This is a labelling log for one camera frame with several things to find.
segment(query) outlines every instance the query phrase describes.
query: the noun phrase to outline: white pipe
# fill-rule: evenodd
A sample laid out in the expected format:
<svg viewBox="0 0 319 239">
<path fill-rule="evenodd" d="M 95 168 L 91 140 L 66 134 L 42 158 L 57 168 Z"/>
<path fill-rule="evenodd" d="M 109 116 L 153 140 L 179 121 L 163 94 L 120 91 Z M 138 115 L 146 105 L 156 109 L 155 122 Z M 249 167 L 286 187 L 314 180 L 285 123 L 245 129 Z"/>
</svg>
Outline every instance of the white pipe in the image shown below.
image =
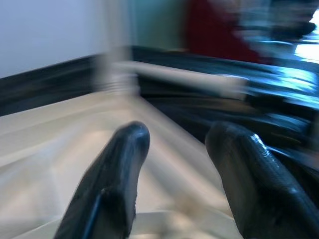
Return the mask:
<svg viewBox="0 0 319 239">
<path fill-rule="evenodd" d="M 212 75 L 137 61 L 117 62 L 116 69 L 134 71 L 140 75 L 219 93 L 223 97 L 243 99 L 242 90 L 247 79 L 239 76 Z"/>
</svg>

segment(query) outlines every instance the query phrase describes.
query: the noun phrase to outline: red object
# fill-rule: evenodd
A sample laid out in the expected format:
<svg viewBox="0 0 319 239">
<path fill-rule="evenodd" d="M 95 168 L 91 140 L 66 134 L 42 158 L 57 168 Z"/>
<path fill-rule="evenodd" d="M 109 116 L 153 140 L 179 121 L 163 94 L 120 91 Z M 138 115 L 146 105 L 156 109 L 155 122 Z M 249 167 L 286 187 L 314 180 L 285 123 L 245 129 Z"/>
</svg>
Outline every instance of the red object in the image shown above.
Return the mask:
<svg viewBox="0 0 319 239">
<path fill-rule="evenodd" d="M 235 36 L 231 16 L 208 0 L 190 0 L 186 47 L 191 53 L 261 63 L 259 54 Z"/>
</svg>

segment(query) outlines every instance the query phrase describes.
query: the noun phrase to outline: teal wall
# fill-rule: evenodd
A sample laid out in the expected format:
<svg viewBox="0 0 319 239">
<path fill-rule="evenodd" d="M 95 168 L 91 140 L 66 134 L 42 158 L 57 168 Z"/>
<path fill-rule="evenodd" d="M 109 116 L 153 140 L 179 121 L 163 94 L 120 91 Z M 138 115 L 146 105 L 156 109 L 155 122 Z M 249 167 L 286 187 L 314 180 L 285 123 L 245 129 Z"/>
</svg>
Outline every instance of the teal wall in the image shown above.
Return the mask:
<svg viewBox="0 0 319 239">
<path fill-rule="evenodd" d="M 133 44 L 175 49 L 183 47 L 188 0 L 130 0 Z"/>
</svg>

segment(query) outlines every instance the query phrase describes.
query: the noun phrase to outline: black baseboard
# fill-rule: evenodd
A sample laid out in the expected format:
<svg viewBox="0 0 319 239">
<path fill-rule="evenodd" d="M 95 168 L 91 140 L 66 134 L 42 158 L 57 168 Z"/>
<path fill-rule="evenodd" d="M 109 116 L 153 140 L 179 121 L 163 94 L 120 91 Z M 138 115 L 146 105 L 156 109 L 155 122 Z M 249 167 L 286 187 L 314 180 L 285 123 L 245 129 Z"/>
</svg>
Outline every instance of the black baseboard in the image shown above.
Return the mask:
<svg viewBox="0 0 319 239">
<path fill-rule="evenodd" d="M 0 79 L 0 116 L 53 104 L 93 91 L 88 56 Z"/>
</svg>

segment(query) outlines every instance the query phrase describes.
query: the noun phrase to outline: white wall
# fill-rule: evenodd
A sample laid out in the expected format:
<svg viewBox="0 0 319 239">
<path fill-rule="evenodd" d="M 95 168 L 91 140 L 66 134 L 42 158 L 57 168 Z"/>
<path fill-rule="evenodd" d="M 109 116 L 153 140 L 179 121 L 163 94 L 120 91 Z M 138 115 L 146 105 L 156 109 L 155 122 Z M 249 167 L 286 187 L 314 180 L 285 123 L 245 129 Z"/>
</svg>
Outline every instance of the white wall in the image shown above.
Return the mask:
<svg viewBox="0 0 319 239">
<path fill-rule="evenodd" d="M 98 53 L 93 0 L 1 0 L 0 78 Z"/>
</svg>

